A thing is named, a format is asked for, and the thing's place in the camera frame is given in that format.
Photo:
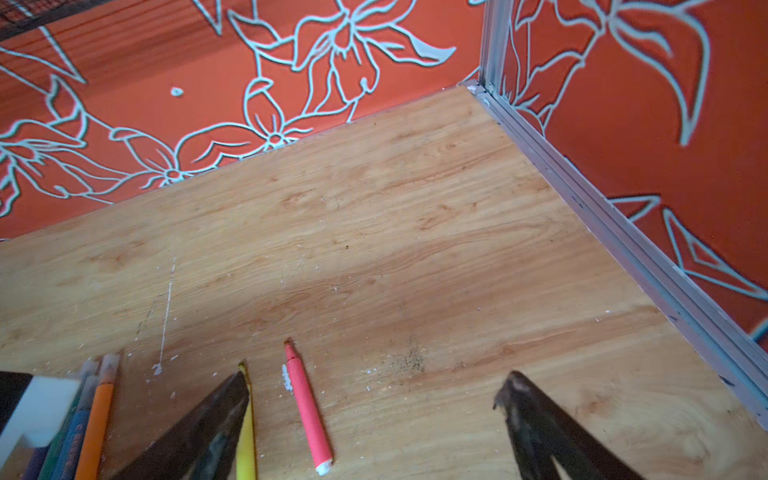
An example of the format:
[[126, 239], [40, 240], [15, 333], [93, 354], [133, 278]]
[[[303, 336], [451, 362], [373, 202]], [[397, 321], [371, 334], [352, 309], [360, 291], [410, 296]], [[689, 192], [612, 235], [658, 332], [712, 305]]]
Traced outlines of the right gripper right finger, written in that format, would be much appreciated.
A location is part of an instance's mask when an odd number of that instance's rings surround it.
[[513, 370], [494, 398], [523, 479], [639, 479], [522, 372]]

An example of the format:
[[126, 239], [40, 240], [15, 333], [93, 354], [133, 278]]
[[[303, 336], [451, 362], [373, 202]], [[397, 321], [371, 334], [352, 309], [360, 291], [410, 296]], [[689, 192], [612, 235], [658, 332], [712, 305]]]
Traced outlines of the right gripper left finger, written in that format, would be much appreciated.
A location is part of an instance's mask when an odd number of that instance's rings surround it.
[[249, 404], [237, 371], [117, 474], [116, 479], [226, 479]]

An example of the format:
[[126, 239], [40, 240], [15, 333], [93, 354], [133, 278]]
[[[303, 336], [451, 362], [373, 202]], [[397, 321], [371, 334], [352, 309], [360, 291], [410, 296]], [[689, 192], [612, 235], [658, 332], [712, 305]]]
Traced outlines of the yellow highlighter pen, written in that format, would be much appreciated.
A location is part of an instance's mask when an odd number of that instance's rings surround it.
[[243, 374], [247, 394], [247, 406], [244, 414], [240, 436], [236, 450], [236, 479], [237, 480], [256, 480], [257, 462], [253, 423], [253, 398], [252, 386], [248, 374], [248, 368], [245, 360], [238, 364], [239, 371]]

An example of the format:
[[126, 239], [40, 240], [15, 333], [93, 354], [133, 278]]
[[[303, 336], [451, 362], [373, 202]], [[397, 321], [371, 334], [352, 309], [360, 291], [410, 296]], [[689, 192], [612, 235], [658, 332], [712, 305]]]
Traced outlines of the orange highlighter pen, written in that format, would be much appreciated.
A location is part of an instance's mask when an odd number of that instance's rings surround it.
[[107, 354], [102, 358], [75, 480], [93, 480], [98, 477], [119, 363], [119, 354]]

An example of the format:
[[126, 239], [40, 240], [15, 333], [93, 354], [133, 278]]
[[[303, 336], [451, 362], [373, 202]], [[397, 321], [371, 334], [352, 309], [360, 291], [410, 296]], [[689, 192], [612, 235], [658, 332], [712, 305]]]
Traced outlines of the pink highlighter pen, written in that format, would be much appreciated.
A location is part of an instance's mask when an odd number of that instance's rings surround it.
[[284, 353], [282, 371], [285, 388], [293, 394], [315, 471], [322, 477], [330, 472], [333, 465], [330, 442], [303, 362], [291, 339], [284, 341]]

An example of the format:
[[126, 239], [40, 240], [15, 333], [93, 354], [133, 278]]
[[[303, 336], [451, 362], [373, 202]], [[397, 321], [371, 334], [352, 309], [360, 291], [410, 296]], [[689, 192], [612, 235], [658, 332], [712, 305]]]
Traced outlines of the blue highlighter pen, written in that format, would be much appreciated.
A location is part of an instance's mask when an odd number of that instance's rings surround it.
[[74, 415], [62, 442], [60, 455], [51, 475], [53, 480], [72, 480], [75, 476], [91, 406], [98, 385], [99, 377], [97, 375], [91, 375], [86, 378]]

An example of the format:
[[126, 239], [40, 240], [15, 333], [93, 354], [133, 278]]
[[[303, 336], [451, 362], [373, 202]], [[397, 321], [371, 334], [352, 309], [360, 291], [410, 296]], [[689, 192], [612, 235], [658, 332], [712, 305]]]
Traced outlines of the green highlighter pen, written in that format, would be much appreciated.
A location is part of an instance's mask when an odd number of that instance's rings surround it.
[[94, 360], [87, 360], [82, 365], [80, 372], [77, 375], [77, 379], [79, 380], [79, 385], [78, 385], [78, 389], [76, 391], [75, 397], [66, 411], [66, 415], [65, 415], [64, 421], [62, 422], [61, 428], [59, 429], [57, 434], [54, 436], [52, 442], [49, 445], [48, 452], [45, 457], [45, 461], [42, 465], [40, 474], [38, 475], [38, 480], [50, 480], [52, 478], [56, 464], [58, 462], [58, 457], [60, 455], [60, 452], [63, 446], [63, 442], [65, 440], [66, 434], [69, 429], [69, 424], [72, 421], [76, 408], [79, 404], [79, 399], [82, 394], [82, 390], [84, 388], [86, 379], [89, 376], [95, 375], [98, 367], [99, 367], [99, 362]]

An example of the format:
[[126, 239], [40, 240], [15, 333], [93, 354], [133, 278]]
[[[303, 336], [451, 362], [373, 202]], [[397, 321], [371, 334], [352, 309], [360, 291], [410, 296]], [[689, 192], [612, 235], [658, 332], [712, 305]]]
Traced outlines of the purple highlighter pen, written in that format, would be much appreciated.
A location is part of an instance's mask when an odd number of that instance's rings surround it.
[[37, 480], [45, 463], [48, 447], [39, 447], [32, 450], [32, 455], [21, 476], [22, 480]]

